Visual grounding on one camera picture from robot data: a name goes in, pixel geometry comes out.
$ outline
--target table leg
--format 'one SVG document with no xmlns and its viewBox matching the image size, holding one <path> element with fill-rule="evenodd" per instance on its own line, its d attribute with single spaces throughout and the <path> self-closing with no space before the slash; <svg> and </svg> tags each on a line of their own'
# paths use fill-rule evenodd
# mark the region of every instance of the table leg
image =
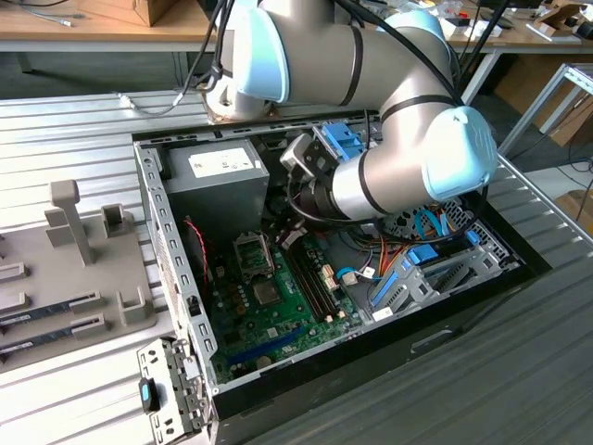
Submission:
<svg viewBox="0 0 593 445">
<path fill-rule="evenodd" d="M 473 99 L 478 94 L 478 91 L 480 91 L 480 88 L 482 88 L 482 85 L 486 81 L 486 77 L 488 77 L 488 74 L 490 74 L 490 71 L 492 71 L 496 65 L 499 57 L 500 53 L 497 51 L 494 53 L 488 53 L 484 56 L 480 66 L 473 74 L 470 83 L 468 83 L 463 95 L 461 96 L 463 102 L 465 102 L 465 105 L 470 105 L 472 103 Z"/>
<path fill-rule="evenodd" d="M 576 97 L 581 93 L 583 90 L 580 86 L 576 85 L 571 92 L 566 95 L 562 103 L 549 115 L 549 118 L 544 122 L 544 124 L 539 127 L 539 131 L 543 134 L 547 134 L 560 120 L 561 117 L 565 116 L 566 110 L 570 107 L 573 102 L 576 100 Z"/>
<path fill-rule="evenodd" d="M 182 72 L 182 76 L 183 79 L 187 79 L 187 75 L 189 74 L 189 59 L 188 59 L 188 55 L 187 53 L 181 53 L 180 54 L 180 60 L 181 60 L 181 72 Z"/>
<path fill-rule="evenodd" d="M 17 53 L 17 60 L 19 61 L 21 72 L 33 72 L 33 68 L 31 66 L 31 63 L 29 62 L 29 57 L 27 56 L 27 53 Z"/>
<path fill-rule="evenodd" d="M 562 66 L 556 71 L 556 74 L 554 74 L 541 93 L 536 97 L 534 103 L 531 104 L 524 115 L 519 119 L 517 124 L 513 127 L 507 138 L 502 141 L 502 144 L 500 144 L 500 147 L 498 148 L 498 152 L 501 155 L 506 155 L 509 153 L 511 148 L 515 145 L 523 133 L 525 133 L 525 130 L 533 121 L 539 110 L 541 110 L 543 105 L 548 101 L 548 99 L 551 98 L 551 96 L 561 85 L 562 81 L 564 80 L 564 74 L 566 74 L 568 68 L 568 65 L 562 64 Z"/>
</svg>

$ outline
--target robotic arm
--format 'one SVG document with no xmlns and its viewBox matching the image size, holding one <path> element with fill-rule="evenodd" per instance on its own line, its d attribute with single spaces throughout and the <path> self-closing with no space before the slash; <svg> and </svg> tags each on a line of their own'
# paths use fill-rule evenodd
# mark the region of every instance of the robotic arm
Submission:
<svg viewBox="0 0 593 445">
<path fill-rule="evenodd" d="M 238 96 L 378 109 L 381 116 L 383 143 L 339 164 L 329 181 L 307 169 L 309 135 L 286 150 L 284 166 L 305 179 L 301 203 L 304 198 L 307 212 L 338 220 L 380 218 L 490 181 L 497 150 L 486 121 L 473 108 L 457 107 L 407 47 L 383 30 L 336 23 L 331 0 L 258 3 L 233 34 Z M 450 81 L 451 54 L 435 17 L 414 11 L 387 23 Z"/>
</svg>

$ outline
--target orange wire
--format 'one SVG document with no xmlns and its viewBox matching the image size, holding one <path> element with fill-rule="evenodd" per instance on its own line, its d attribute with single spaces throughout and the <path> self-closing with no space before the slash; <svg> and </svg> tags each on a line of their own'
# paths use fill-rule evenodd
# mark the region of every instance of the orange wire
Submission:
<svg viewBox="0 0 593 445">
<path fill-rule="evenodd" d="M 383 256 L 385 254 L 385 243 L 383 240 L 383 236 L 379 235 L 381 238 L 381 255 L 379 255 L 379 273 L 383 274 Z"/>
<path fill-rule="evenodd" d="M 387 264 L 387 267 L 385 267 L 385 271 L 382 273 L 382 275 L 385 274 L 389 270 L 389 268 L 393 265 L 394 262 L 396 262 L 397 257 L 403 251 L 404 248 L 406 248 L 406 246 L 402 246 L 401 248 L 399 248 L 398 250 L 395 251 L 391 261 Z"/>
</svg>

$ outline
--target wire bundle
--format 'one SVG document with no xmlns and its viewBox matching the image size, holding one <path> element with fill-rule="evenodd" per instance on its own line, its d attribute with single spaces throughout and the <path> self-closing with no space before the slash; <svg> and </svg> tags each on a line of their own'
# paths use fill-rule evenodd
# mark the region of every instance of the wire bundle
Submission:
<svg viewBox="0 0 593 445">
<path fill-rule="evenodd" d="M 199 62 L 202 60 L 202 58 L 206 54 L 206 48 L 208 47 L 208 43 L 210 42 L 210 38 L 212 37 L 212 33 L 214 32 L 214 27 L 216 25 L 216 19 L 220 16 L 221 21 L 220 21 L 220 25 L 218 28 L 218 40 L 217 40 L 215 48 L 214 48 L 214 57 L 212 59 L 212 65 L 207 72 L 202 74 L 197 79 L 197 82 L 196 82 L 199 85 L 199 84 L 205 82 L 208 78 L 210 78 L 208 85 L 205 88 L 201 88 L 200 91 L 202 93 L 208 93 L 208 92 L 212 91 L 214 89 L 214 87 L 216 86 L 216 83 L 222 78 L 222 73 L 224 71 L 223 66 L 221 64 L 222 45 L 224 44 L 224 34 L 226 31 L 226 27 L 229 23 L 229 19 L 231 17 L 231 12 L 233 10 L 234 1 L 235 0 L 219 0 L 219 3 L 217 3 L 216 6 L 214 7 L 214 10 L 212 11 L 212 17 L 210 18 L 210 22 L 208 24 L 208 29 L 206 31 L 206 36 L 204 38 L 204 42 L 202 43 L 200 51 L 197 54 L 196 59 L 194 60 L 194 63 L 192 64 L 192 67 L 189 70 L 187 79 L 185 79 L 185 83 L 183 84 L 182 91 L 175 97 L 175 100 L 173 100 L 173 103 L 170 106 L 168 106 L 160 111 L 149 111 L 149 110 L 147 110 L 145 108 L 141 108 L 140 106 L 135 104 L 134 101 L 131 100 L 127 95 L 123 95 L 121 93 L 116 93 L 118 95 L 118 97 L 120 98 L 121 102 L 127 108 L 133 109 L 134 111 L 136 111 L 140 114 L 143 114 L 147 117 L 164 116 L 165 114 L 167 114 L 167 113 L 171 112 L 173 109 L 175 109 L 179 105 L 179 103 L 183 100 L 183 98 L 187 94 L 187 91 L 189 90 L 189 87 L 190 87 L 190 84 L 192 81 L 192 77 L 194 76 L 194 74 L 196 73 L 196 70 L 197 70 L 197 65 L 199 64 Z"/>
<path fill-rule="evenodd" d="M 183 220 L 184 223 L 186 223 L 190 229 L 192 229 L 194 231 L 194 233 L 197 236 L 197 240 L 200 243 L 200 247 L 202 248 L 202 258 L 203 258 L 203 262 L 204 262 L 204 286 L 208 286 L 208 259 L 206 257 L 206 244 L 204 243 L 204 237 L 202 236 L 202 233 L 198 230 L 198 228 L 189 220 Z"/>
</svg>

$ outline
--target cardboard box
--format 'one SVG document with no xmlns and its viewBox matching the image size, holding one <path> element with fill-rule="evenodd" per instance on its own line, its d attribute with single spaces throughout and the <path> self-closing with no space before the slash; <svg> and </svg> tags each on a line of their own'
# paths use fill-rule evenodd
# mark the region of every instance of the cardboard box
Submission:
<svg viewBox="0 0 593 445">
<path fill-rule="evenodd" d="M 177 0 L 78 0 L 80 11 L 152 26 Z"/>
<path fill-rule="evenodd" d="M 556 199 L 555 202 L 566 214 L 575 219 L 581 208 L 584 195 L 585 190 L 574 190 L 562 195 Z M 593 235 L 593 192 L 589 192 L 587 196 L 578 224 L 583 227 L 588 234 Z"/>
</svg>

